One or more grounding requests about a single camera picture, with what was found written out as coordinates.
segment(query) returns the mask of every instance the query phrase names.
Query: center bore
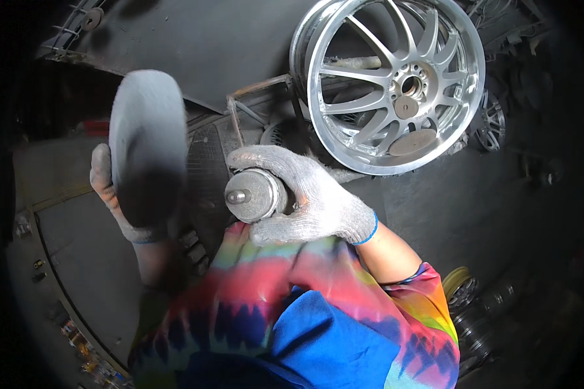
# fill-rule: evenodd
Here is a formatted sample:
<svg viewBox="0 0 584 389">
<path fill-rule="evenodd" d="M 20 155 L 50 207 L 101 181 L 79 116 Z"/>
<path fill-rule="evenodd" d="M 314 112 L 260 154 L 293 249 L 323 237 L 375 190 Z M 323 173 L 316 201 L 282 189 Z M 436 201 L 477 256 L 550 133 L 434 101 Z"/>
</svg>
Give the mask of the center bore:
<svg viewBox="0 0 584 389">
<path fill-rule="evenodd" d="M 416 76 L 409 77 L 402 83 L 402 94 L 413 96 L 421 89 L 421 79 Z"/>
</svg>

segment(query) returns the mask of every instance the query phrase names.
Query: silver alloy wheel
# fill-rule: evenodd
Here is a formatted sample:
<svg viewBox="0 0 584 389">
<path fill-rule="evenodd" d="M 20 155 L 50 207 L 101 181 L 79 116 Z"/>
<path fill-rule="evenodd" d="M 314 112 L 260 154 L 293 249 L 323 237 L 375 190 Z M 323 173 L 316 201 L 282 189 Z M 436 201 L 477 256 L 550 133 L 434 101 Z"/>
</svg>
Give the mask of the silver alloy wheel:
<svg viewBox="0 0 584 389">
<path fill-rule="evenodd" d="M 506 118 L 498 98 L 487 89 L 484 90 L 476 115 L 480 116 L 472 121 L 472 124 L 477 124 L 477 128 L 474 129 L 476 139 L 485 150 L 498 151 L 504 144 L 506 136 Z"/>
<path fill-rule="evenodd" d="M 397 35 L 404 37 L 395 52 L 355 17 L 374 3 L 385 6 Z M 424 29 L 417 44 L 403 11 Z M 324 62 L 343 23 L 368 43 L 380 65 L 352 68 Z M 343 165 L 365 174 L 400 174 L 438 157 L 465 131 L 483 93 L 482 44 L 466 13 L 452 0 L 319 1 L 297 27 L 289 61 L 295 87 L 325 148 Z M 372 88 L 352 101 L 327 102 L 324 80 L 333 78 Z M 363 112 L 373 112 L 363 127 L 341 119 Z M 410 154 L 389 155 L 397 139 L 422 128 L 436 130 L 434 141 Z"/>
</svg>

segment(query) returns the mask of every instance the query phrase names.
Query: tie-dye shirt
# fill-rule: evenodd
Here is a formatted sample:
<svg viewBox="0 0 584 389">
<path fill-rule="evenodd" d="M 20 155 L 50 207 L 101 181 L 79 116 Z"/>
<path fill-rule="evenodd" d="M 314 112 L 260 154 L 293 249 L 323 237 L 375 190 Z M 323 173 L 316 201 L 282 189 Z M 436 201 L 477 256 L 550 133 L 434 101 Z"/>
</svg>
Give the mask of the tie-dye shirt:
<svg viewBox="0 0 584 389">
<path fill-rule="evenodd" d="M 227 229 L 158 323 L 141 314 L 128 360 L 137 388 L 232 387 L 241 375 L 247 387 L 455 386 L 455 329 L 428 263 L 381 286 L 339 238 L 256 247 L 249 229 Z"/>
</svg>

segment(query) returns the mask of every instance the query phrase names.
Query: work glove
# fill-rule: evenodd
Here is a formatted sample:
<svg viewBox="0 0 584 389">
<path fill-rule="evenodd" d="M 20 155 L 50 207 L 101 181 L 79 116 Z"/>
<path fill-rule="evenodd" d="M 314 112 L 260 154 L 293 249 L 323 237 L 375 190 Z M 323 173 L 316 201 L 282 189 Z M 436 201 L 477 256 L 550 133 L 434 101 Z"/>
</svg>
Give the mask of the work glove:
<svg viewBox="0 0 584 389">
<path fill-rule="evenodd" d="M 251 226 L 249 235 L 255 245 L 306 242 L 332 235 L 358 245 L 376 232 L 379 221 L 375 212 L 311 158 L 280 146 L 249 146 L 232 151 L 227 164 L 240 170 L 250 167 L 269 170 L 296 197 L 292 214 L 274 214 Z"/>
<path fill-rule="evenodd" d="M 133 227 L 127 222 L 119 206 L 111 171 L 110 147 L 105 143 L 98 144 L 91 154 L 89 181 L 117 220 L 123 236 L 132 243 L 151 243 L 164 239 L 167 236 L 166 222 L 141 228 Z"/>
</svg>

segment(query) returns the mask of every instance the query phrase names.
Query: hand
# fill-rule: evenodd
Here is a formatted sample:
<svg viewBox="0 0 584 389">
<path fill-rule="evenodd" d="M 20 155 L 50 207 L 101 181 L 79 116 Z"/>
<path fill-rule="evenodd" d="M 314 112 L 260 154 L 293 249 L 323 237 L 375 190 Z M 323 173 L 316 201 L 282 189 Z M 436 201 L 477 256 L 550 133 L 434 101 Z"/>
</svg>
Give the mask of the hand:
<svg viewBox="0 0 584 389">
<path fill-rule="evenodd" d="M 374 211 L 342 188 L 311 158 L 279 146 L 249 146 L 231 152 L 227 164 L 234 169 L 267 169 L 294 191 L 294 213 L 274 214 L 251 227 L 250 237 L 255 245 L 310 241 L 332 235 L 355 245 L 369 240 L 377 230 Z"/>
<path fill-rule="evenodd" d="M 89 181 L 93 190 L 100 196 L 117 220 L 126 239 L 132 243 L 151 243 L 166 237 L 165 225 L 135 228 L 126 221 L 119 206 L 119 200 L 112 181 L 110 147 L 108 147 L 108 144 L 98 144 L 93 150 Z"/>
</svg>

